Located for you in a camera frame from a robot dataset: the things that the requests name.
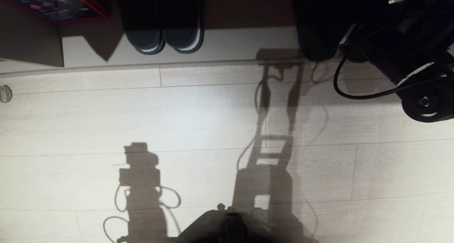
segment box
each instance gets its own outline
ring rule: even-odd
[[[104,0],[9,0],[55,23],[107,18]]]

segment dark slipper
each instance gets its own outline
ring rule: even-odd
[[[203,43],[204,0],[161,0],[162,36],[177,52],[196,52]]]
[[[116,0],[124,32],[135,49],[147,55],[162,51],[159,0]]]

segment dark object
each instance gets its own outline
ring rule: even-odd
[[[105,0],[9,0],[54,23],[99,20],[110,15]]]
[[[219,243],[246,243],[248,228],[239,214],[226,214],[220,228]]]
[[[337,93],[349,99],[373,99],[396,93],[402,99],[404,111],[414,120],[428,123],[454,118],[454,57],[446,51],[454,43],[454,0],[357,1],[360,2],[344,0],[341,11],[345,17],[331,19],[326,30],[336,36],[335,41],[345,52],[334,76]],[[346,23],[350,31],[345,30]],[[315,20],[308,22],[318,24]],[[300,41],[308,38],[309,35],[300,36]],[[329,59],[333,46],[318,49],[308,47],[303,52],[309,58],[314,52],[327,54]],[[337,78],[347,59],[370,61],[397,88],[366,96],[342,92]]]
[[[116,0],[129,42],[146,55],[164,49],[159,19],[159,0]]]
[[[0,101],[1,102],[8,103],[11,101],[12,97],[13,97],[13,93],[11,92],[11,89],[8,87],[8,85],[0,86]]]
[[[381,17],[381,0],[293,0],[300,48],[311,61],[331,59],[352,23]]]
[[[162,34],[177,52],[196,52],[203,43],[204,0],[161,0]]]

